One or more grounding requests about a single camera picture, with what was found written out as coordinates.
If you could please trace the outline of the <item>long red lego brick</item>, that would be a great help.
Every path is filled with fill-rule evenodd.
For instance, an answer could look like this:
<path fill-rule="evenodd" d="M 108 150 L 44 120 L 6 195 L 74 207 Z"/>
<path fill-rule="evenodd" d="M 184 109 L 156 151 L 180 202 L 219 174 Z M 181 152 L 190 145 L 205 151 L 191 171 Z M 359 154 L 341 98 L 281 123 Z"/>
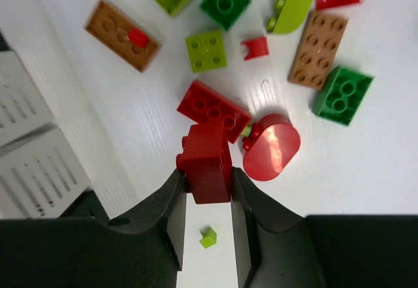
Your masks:
<path fill-rule="evenodd" d="M 222 121 L 227 139 L 232 144 L 251 120 L 251 114 L 246 109 L 200 80 L 191 83 L 177 111 L 196 123 Z"/>

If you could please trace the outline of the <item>small red lego clip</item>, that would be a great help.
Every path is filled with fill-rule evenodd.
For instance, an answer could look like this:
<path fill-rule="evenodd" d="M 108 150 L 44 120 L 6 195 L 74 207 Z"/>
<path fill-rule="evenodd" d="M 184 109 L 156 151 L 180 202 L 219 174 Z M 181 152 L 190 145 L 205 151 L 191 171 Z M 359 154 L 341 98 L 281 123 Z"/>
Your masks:
<path fill-rule="evenodd" d="M 267 37 L 257 37 L 250 40 L 244 40 L 240 43 L 241 46 L 245 46 L 247 54 L 244 57 L 244 61 L 249 61 L 258 57 L 264 57 L 269 55 Z"/>

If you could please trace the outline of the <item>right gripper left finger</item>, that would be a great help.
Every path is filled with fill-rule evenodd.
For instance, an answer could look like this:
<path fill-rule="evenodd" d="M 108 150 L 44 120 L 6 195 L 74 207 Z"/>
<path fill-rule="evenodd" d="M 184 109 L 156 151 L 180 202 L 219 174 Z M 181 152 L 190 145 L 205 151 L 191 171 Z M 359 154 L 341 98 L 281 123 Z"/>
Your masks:
<path fill-rule="evenodd" d="M 157 191 L 122 215 L 111 219 L 107 225 L 127 234 L 140 234 L 153 227 L 157 228 L 175 268 L 181 271 L 186 200 L 185 175 L 174 170 Z"/>

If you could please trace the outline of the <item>red square lego brick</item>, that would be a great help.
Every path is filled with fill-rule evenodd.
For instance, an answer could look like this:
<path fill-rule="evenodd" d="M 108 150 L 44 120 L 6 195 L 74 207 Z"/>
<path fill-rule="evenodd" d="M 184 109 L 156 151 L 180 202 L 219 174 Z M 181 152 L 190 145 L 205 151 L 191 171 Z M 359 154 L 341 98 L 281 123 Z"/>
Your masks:
<path fill-rule="evenodd" d="M 222 121 L 192 125 L 182 138 L 176 167 L 185 174 L 196 204 L 231 201 L 232 160 Z"/>

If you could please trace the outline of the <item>red round lego piece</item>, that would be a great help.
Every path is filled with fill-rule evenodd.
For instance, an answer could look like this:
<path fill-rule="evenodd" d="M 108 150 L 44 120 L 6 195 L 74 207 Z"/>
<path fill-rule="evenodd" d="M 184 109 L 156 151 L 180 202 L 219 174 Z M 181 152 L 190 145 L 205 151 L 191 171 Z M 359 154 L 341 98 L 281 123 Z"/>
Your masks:
<path fill-rule="evenodd" d="M 300 148 L 300 135 L 290 120 L 269 114 L 251 126 L 242 140 L 244 172 L 253 180 L 276 178 Z"/>

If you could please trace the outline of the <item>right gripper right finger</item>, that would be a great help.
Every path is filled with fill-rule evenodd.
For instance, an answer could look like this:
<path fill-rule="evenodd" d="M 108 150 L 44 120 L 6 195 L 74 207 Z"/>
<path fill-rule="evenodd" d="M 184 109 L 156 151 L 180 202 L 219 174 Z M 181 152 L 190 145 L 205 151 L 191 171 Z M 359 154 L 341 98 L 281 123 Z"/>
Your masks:
<path fill-rule="evenodd" d="M 232 171 L 231 213 L 239 287 L 326 287 L 304 218 Z"/>

